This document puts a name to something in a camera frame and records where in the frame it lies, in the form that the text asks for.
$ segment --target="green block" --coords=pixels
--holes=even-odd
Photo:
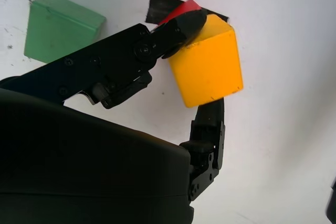
[[[49,63],[92,44],[106,18],[68,0],[30,6],[25,56]]]

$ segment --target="yellow block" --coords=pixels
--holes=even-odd
[[[197,38],[169,62],[189,108],[243,89],[235,31],[215,14],[207,16]]]

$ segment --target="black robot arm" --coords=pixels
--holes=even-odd
[[[0,223],[191,223],[218,175],[224,100],[198,107],[180,146],[62,106],[77,93],[109,109],[202,29],[194,11],[153,32],[135,25],[0,82]]]

